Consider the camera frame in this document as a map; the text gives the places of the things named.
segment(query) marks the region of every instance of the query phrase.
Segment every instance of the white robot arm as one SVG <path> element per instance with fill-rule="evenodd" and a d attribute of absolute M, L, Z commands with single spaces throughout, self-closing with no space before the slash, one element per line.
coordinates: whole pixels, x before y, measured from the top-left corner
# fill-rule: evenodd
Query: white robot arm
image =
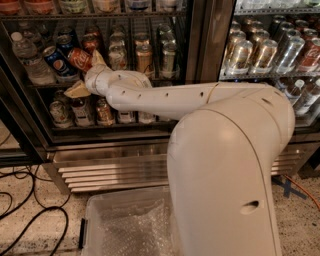
<path fill-rule="evenodd" d="M 134 71 L 95 66 L 86 86 L 120 111 L 180 120 L 168 176 L 185 256 L 280 256 L 271 166 L 289 142 L 294 112 L 262 84 L 150 88 Z"/>

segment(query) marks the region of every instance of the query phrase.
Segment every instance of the speckled floor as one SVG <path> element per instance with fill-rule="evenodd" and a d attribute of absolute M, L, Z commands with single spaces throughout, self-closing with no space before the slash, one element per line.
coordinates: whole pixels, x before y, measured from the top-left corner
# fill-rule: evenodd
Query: speckled floor
<path fill-rule="evenodd" d="M 0 169 L 2 173 L 11 172 L 11 168 Z M 42 169 L 38 176 L 48 178 Z M 320 200 L 320 178 L 300 179 L 294 177 Z M 30 178 L 16 179 L 8 177 L 0 179 L 0 190 L 10 192 L 13 206 L 18 205 L 29 193 Z M 314 203 L 306 198 L 296 187 L 278 178 L 273 185 L 273 194 L 278 220 L 281 246 L 284 256 L 319 256 L 320 255 L 320 212 Z M 36 195 L 45 206 L 59 206 L 67 199 L 61 195 L 54 184 L 36 181 Z M 89 194 L 73 194 L 64 209 L 69 215 L 69 228 L 65 239 L 55 255 L 78 256 L 81 218 L 85 216 L 86 202 Z M 0 215 L 8 207 L 8 198 L 0 195 Z M 0 221 L 0 251 L 20 234 L 23 228 L 40 212 L 42 208 L 32 196 L 21 209 Z M 17 245 L 6 255 L 49 255 L 54 244 L 64 229 L 65 219 L 61 212 L 47 212 L 37 219 Z"/>

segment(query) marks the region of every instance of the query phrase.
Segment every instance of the plastic bottle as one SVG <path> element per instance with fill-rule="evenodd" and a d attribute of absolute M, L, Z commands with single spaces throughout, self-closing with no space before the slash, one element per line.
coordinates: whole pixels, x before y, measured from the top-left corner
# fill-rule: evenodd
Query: plastic bottle
<path fill-rule="evenodd" d="M 44 40 L 39 31 L 28 21 L 19 22 L 19 32 L 25 38 L 28 38 L 35 44 L 38 51 L 42 53 L 45 48 Z"/>
<path fill-rule="evenodd" d="M 29 79 L 38 85 L 52 84 L 56 79 L 37 47 L 21 33 L 11 34 L 12 50 L 26 69 Z"/>
<path fill-rule="evenodd" d="M 306 114 L 313 103 L 320 97 L 320 78 L 310 79 L 302 91 L 301 97 L 294 104 L 293 109 L 297 116 Z"/>
<path fill-rule="evenodd" d="M 285 89 L 284 91 L 285 95 L 289 99 L 292 106 L 300 98 L 303 86 L 304 86 L 304 81 L 301 79 L 298 79 L 297 81 L 295 81 L 294 84 L 288 85 L 288 87 Z"/>

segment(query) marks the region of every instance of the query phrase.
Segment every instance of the box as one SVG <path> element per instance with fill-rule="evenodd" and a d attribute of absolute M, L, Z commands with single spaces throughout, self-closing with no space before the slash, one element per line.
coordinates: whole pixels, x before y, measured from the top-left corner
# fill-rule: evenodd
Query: box
<path fill-rule="evenodd" d="M 89 198 L 81 255 L 181 256 L 169 188 Z"/>

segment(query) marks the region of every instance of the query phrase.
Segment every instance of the beverage cooler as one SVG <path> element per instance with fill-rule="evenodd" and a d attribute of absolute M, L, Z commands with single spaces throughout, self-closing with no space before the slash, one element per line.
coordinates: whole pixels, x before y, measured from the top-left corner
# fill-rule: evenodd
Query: beverage cooler
<path fill-rule="evenodd" d="M 24 157 L 41 163 L 63 193 L 167 184 L 166 150 L 176 121 L 117 112 L 94 95 L 70 99 L 66 90 L 84 79 L 92 51 L 98 49 L 110 68 L 143 72 L 153 87 L 259 82 L 286 93 L 286 88 L 297 85 L 302 91 L 295 95 L 298 99 L 311 90 L 304 90 L 310 84 L 317 98 L 317 57 L 304 70 L 298 69 L 302 53 L 296 52 L 289 66 L 281 59 L 281 51 L 287 56 L 294 48 L 282 22 L 301 33 L 295 36 L 303 40 L 301 52 L 307 52 L 307 40 L 298 38 L 304 36 L 302 26 L 307 23 L 318 33 L 317 8 L 304 2 L 294 6 L 261 2 L 0 0 L 1 120 L 15 133 Z M 41 38 L 29 36 L 30 31 Z M 42 56 L 34 62 L 43 63 L 46 71 L 40 73 L 47 72 L 46 76 L 17 56 L 13 45 L 22 40 L 20 35 L 33 40 L 33 49 Z M 270 52 L 269 60 L 263 59 L 262 50 L 259 55 L 261 45 Z M 320 146 L 318 103 L 297 115 L 295 134 L 272 174 L 295 174 Z"/>

